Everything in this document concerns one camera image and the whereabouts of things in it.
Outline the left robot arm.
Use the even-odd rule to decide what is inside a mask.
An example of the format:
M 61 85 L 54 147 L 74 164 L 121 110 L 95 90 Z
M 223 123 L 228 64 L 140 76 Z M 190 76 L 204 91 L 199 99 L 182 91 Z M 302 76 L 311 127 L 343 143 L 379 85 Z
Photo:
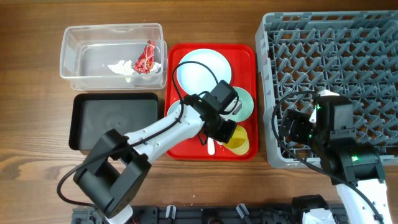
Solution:
M 236 122 L 225 119 L 238 104 L 235 93 L 187 95 L 169 115 L 139 131 L 103 134 L 73 181 L 93 202 L 108 223 L 126 223 L 136 196 L 152 163 L 180 142 L 199 133 L 228 142 Z

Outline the white napkin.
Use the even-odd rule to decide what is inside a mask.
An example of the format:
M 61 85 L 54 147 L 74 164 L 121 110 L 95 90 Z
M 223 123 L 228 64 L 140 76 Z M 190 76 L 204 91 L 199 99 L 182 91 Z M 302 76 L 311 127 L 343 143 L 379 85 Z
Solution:
M 150 80 L 152 77 L 160 74 L 162 65 L 157 62 L 152 64 L 138 60 L 133 63 L 131 60 L 120 60 L 117 64 L 108 65 L 108 68 L 117 75 L 124 76 L 128 83 L 135 79 Z

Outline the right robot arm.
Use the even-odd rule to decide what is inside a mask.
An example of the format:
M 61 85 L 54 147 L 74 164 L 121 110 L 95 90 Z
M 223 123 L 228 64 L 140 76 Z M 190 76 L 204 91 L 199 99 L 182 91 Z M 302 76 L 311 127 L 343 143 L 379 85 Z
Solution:
M 309 94 L 312 114 L 288 110 L 280 126 L 271 115 L 275 138 L 307 145 L 320 158 L 320 167 L 301 163 L 331 179 L 350 223 L 392 223 L 384 167 L 372 144 L 356 140 L 352 102 L 329 90 Z

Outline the red snack wrapper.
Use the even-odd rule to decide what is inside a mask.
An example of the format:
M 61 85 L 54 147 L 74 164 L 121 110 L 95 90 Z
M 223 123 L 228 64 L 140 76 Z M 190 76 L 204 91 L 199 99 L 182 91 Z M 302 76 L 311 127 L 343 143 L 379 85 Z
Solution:
M 154 65 L 154 50 L 155 43 L 148 40 L 143 53 L 137 59 L 133 69 L 139 73 L 149 73 Z

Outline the light blue food bowl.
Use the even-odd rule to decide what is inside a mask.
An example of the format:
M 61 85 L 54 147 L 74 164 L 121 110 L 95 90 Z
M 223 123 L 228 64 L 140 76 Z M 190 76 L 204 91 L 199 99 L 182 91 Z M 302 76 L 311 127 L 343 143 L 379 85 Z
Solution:
M 178 100 L 171 104 L 170 108 L 167 111 L 167 116 L 171 115 L 175 111 L 180 111 L 180 109 L 181 109 L 181 104 L 180 101 Z

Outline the mint green bowl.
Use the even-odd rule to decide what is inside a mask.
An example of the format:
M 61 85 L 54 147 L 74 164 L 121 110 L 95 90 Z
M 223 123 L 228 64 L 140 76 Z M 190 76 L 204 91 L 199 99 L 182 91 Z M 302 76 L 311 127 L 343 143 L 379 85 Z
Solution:
M 239 101 L 241 104 L 236 107 L 236 109 L 240 108 L 238 112 L 233 111 L 231 114 L 223 115 L 224 119 L 231 119 L 235 122 L 242 122 L 247 120 L 254 110 L 254 101 L 252 96 L 248 91 L 243 88 L 234 86 L 234 89 L 239 95 Z

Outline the yellow plastic cup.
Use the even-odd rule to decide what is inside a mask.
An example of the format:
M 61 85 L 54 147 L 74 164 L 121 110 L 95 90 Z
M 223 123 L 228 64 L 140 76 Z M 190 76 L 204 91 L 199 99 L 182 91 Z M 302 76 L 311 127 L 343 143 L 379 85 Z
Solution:
M 223 143 L 223 145 L 238 156 L 244 155 L 250 147 L 247 131 L 242 126 L 237 125 L 229 142 Z

